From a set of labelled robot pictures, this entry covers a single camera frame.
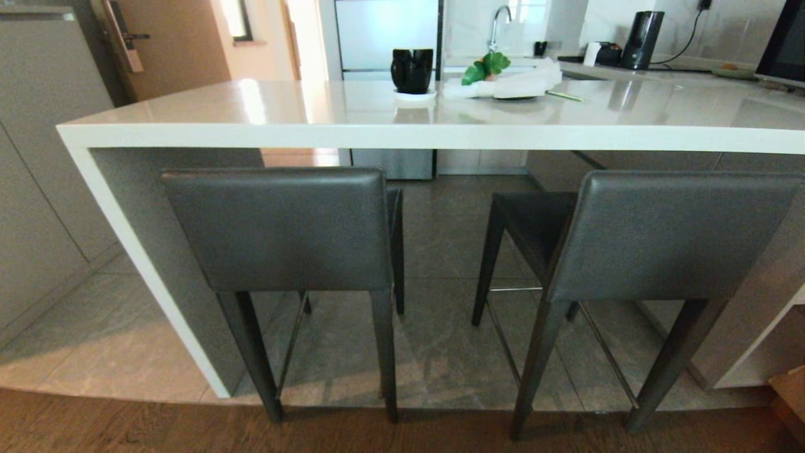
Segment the power cord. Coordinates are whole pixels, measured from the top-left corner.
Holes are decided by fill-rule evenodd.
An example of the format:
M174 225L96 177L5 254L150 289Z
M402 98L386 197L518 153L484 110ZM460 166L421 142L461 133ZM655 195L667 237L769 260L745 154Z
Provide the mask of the power cord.
M685 44L685 47L682 49L682 51L680 53L672 56L668 60L652 61L650 64L665 64L665 63L667 63L669 61L676 60L677 57L679 57L680 55L685 53L687 48L690 47L691 43L693 42L693 36L696 34L696 24L699 23L699 17L702 15L702 11L704 11L704 10L699 10L699 14L696 15L696 20L693 21L693 31L691 31L691 38L687 40L687 44Z

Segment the stainless steel refrigerator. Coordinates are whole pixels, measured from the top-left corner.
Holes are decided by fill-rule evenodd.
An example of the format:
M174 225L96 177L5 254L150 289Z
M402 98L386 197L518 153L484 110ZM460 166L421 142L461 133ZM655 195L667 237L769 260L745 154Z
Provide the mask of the stainless steel refrigerator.
M345 81L387 81L395 48L432 48L439 74L439 0L336 0L341 68ZM389 179L433 178L432 149L353 149L353 165L381 167Z

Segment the kitchen faucet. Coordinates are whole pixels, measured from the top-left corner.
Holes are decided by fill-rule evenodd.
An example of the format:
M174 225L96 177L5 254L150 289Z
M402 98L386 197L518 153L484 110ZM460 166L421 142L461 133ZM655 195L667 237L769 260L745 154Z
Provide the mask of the kitchen faucet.
M500 15L501 11L506 10L506 15L509 16L509 22L511 22L511 10L507 5L501 6L500 8L495 11L495 17L492 18L492 35L489 37L489 51L495 52L497 50L497 17Z

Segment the monitor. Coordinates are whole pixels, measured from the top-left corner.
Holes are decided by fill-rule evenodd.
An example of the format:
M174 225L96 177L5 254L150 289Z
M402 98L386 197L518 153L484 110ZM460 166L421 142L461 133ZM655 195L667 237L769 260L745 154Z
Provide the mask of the monitor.
M755 76L805 88L805 0L786 0Z

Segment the green leaf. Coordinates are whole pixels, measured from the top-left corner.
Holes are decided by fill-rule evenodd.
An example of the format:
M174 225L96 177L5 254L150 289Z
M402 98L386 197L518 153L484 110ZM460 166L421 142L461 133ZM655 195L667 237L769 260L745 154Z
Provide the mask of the green leaf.
M503 69L509 67L511 60L500 52L490 52L484 56L484 63L486 67L489 68L489 73L499 74Z
M472 85L477 81L482 81L486 78L486 68L480 61L476 61L472 66L464 71L464 77L461 79L462 85Z

